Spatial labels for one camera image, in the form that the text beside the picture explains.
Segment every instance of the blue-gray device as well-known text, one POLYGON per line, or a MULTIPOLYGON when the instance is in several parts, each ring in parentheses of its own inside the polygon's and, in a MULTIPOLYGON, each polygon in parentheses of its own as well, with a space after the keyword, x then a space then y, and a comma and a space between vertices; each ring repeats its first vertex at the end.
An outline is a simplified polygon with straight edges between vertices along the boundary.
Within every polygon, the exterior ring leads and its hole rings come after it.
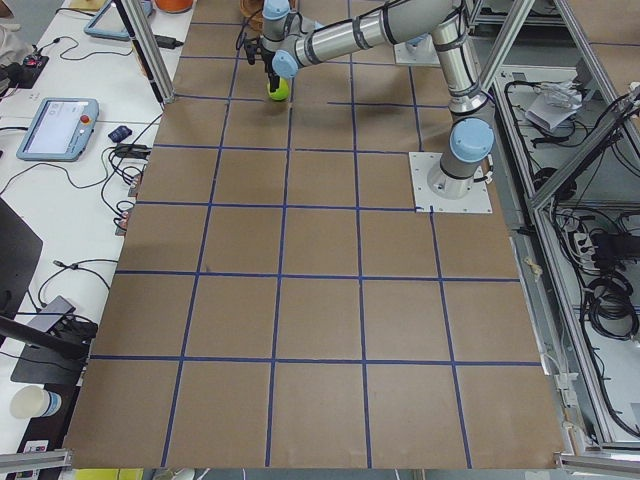
POLYGON ((73 162, 89 141, 98 119, 93 98, 45 98, 16 157, 22 160, 73 162))
MULTIPOLYGON (((147 15, 153 13, 151 0, 140 0, 142 11, 147 15)), ((122 23, 118 9, 113 0, 104 3, 102 8, 93 16, 84 27, 84 33, 98 38, 109 38, 111 40, 129 40, 129 33, 122 23)))

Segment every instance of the yellow-green ball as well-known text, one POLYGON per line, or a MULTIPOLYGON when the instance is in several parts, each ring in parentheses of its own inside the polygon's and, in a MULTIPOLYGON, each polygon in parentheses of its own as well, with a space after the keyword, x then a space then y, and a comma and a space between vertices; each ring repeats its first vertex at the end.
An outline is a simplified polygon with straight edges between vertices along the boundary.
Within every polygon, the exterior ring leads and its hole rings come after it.
POLYGON ((269 94, 269 98, 274 102, 282 102, 289 98, 289 84, 284 78, 281 78, 278 88, 275 92, 272 92, 267 83, 267 93, 269 94))

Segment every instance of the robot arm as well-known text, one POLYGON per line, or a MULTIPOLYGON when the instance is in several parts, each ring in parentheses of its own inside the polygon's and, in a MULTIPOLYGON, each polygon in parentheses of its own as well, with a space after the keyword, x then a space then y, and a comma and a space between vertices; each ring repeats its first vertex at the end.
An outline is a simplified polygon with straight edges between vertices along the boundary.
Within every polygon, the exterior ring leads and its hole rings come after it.
POLYGON ((432 189, 445 198, 460 198, 494 141, 492 112, 483 108, 487 97, 471 61, 460 1, 393 0, 359 17, 323 27, 291 11, 288 0, 265 0, 262 36, 246 41, 245 50, 251 64, 257 55, 262 57, 270 91, 275 92, 280 77, 294 78, 303 67, 431 34, 454 117, 450 148, 443 153, 438 172, 432 175, 432 189))

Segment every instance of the metal base plate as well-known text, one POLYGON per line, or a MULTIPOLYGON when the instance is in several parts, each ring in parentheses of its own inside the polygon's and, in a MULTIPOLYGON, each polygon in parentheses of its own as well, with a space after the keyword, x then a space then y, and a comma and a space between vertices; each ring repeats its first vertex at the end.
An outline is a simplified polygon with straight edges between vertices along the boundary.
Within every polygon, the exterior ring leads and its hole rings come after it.
POLYGON ((396 65, 440 67, 431 37, 420 42, 416 48, 408 49, 406 43, 399 43, 394 45, 393 50, 395 52, 396 65))
MULTIPOLYGON (((440 161, 441 153, 410 152, 411 181, 416 212, 446 213, 493 213, 487 185, 484 182, 473 183, 469 193, 458 200, 449 200, 436 194, 427 182, 429 171, 440 161)), ((476 178, 482 177, 482 169, 478 167, 476 178)))

